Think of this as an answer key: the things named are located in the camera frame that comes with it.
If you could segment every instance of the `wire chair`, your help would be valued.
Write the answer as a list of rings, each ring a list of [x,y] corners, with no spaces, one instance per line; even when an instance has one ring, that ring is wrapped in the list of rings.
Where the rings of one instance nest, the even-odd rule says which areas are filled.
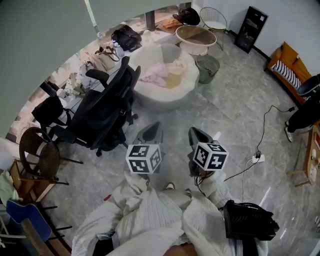
[[[222,45],[216,42],[221,50],[224,50],[224,35],[228,23],[225,16],[217,9],[211,7],[203,7],[200,10],[200,18],[204,23],[203,27],[207,26],[210,31],[222,32]]]

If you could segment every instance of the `black office chair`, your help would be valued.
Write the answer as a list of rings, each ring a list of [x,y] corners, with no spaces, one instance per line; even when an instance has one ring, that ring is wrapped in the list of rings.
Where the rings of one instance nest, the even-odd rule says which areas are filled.
[[[90,78],[97,79],[104,87],[102,92],[89,90],[83,98],[67,128],[54,127],[58,138],[67,143],[77,143],[91,150],[111,151],[119,144],[125,144],[126,137],[122,126],[138,115],[132,115],[134,87],[138,81],[141,68],[134,71],[129,57],[123,57],[121,67],[112,81],[107,84],[109,75],[106,72],[91,69],[86,72]]]

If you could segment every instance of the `black pants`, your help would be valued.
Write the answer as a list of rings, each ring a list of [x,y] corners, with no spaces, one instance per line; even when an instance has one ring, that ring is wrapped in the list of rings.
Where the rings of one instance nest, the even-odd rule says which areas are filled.
[[[313,94],[289,119],[288,132],[306,128],[320,119],[320,91]]]

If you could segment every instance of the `power strip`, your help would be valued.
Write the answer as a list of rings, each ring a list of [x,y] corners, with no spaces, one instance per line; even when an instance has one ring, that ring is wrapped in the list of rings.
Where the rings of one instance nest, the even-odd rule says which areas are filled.
[[[256,162],[258,162],[258,163],[261,163],[261,162],[264,162],[265,161],[265,155],[264,154],[262,154],[261,155],[261,157],[259,158],[256,158],[256,155],[254,155],[253,157],[252,157],[252,163],[253,164],[255,164]]]

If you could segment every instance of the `pillow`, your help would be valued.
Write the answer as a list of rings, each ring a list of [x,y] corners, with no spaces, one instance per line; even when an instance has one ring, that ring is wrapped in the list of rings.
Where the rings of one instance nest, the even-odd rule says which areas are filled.
[[[302,62],[300,58],[298,58],[292,65],[292,71],[299,78],[301,83],[304,83],[306,80],[312,77],[312,75],[308,72],[305,64]]]
[[[296,61],[298,53],[292,49],[286,42],[282,46],[282,54],[280,60],[289,68],[292,68],[292,64]]]
[[[181,26],[183,26],[182,23],[180,23],[174,17],[170,17],[161,22],[156,28],[157,30],[162,30],[173,34],[174,32],[176,32],[177,28]]]

